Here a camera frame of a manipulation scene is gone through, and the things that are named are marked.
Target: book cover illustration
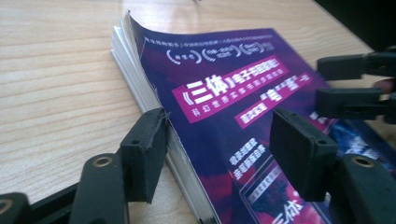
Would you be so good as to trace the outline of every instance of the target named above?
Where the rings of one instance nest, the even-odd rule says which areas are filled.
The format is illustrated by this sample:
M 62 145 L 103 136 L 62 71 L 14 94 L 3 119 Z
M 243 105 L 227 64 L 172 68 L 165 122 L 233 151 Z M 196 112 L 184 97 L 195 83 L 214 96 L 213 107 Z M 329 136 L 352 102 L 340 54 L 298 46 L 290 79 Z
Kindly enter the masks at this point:
M 396 177 L 396 151 L 365 122 L 340 119 L 331 128 L 329 136 L 338 144 L 338 156 L 346 153 L 364 155 L 380 161 Z
M 130 22 L 148 83 L 215 220 L 330 223 L 326 203 L 300 199 L 267 148 L 276 106 L 329 132 L 334 120 L 314 111 L 325 80 L 273 29 L 170 35 Z

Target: table surface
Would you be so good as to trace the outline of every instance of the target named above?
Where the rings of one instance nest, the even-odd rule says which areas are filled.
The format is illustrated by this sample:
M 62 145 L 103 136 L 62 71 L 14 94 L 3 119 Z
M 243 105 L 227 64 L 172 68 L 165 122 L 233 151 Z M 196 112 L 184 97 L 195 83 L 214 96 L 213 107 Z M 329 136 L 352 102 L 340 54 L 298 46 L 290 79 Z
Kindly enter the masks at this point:
M 37 202 L 78 182 L 90 157 L 118 149 L 141 115 L 110 55 L 112 28 L 127 9 L 167 33 L 273 27 L 312 67 L 370 51 L 308 0 L 1 0 L 0 193 Z M 396 146 L 395 127 L 370 124 Z M 196 223 L 167 165 L 153 203 L 130 203 L 130 215 L 134 223 Z

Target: book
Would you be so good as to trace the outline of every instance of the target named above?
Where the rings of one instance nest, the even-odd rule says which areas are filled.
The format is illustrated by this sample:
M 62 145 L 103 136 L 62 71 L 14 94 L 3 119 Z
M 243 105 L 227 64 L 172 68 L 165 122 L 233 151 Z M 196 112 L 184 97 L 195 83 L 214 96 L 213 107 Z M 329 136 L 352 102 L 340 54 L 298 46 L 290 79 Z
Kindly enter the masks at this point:
M 362 147 L 368 126 L 318 116 L 315 91 L 328 84 L 274 29 L 164 34 L 127 12 L 112 48 L 142 112 L 168 113 L 167 163 L 201 223 L 331 223 L 328 202 L 302 200 L 269 152 L 277 106 L 332 134 L 344 153 L 359 147 L 394 167 L 388 145 Z

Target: black clamp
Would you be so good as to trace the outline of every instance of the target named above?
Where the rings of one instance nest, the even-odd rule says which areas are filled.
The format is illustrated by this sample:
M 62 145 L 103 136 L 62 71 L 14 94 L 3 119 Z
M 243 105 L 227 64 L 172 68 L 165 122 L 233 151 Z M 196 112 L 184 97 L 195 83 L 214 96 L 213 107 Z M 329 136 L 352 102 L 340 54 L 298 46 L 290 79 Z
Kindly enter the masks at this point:
M 318 60 L 318 72 L 327 80 L 360 79 L 363 74 L 396 77 L 396 52 L 327 57 Z M 320 116 L 334 119 L 375 119 L 396 124 L 396 81 L 387 100 L 379 88 L 318 89 L 316 106 Z
M 116 153 L 90 158 L 79 183 L 37 203 L 15 192 L 0 195 L 1 224 L 130 223 L 128 202 L 151 203 L 166 156 L 163 108 L 143 114 Z
M 339 158 L 328 135 L 284 109 L 274 111 L 269 148 L 303 199 L 323 202 L 329 192 L 333 224 L 396 223 L 396 181 L 379 161 Z

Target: wood grain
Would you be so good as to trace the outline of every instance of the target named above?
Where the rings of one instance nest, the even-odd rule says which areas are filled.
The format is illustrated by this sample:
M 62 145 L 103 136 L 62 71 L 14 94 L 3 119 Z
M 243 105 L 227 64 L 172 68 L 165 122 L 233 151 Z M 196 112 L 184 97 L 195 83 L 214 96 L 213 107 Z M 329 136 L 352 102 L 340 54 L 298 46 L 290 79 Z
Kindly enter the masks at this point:
M 0 193 L 34 203 L 76 183 L 90 157 L 118 149 L 141 114 L 109 53 L 128 8 L 161 32 L 274 27 L 312 66 L 370 51 L 308 0 L 1 0 Z M 373 126 L 396 146 L 394 127 Z M 195 223 L 166 166 L 153 204 L 131 203 L 130 213 L 134 223 Z

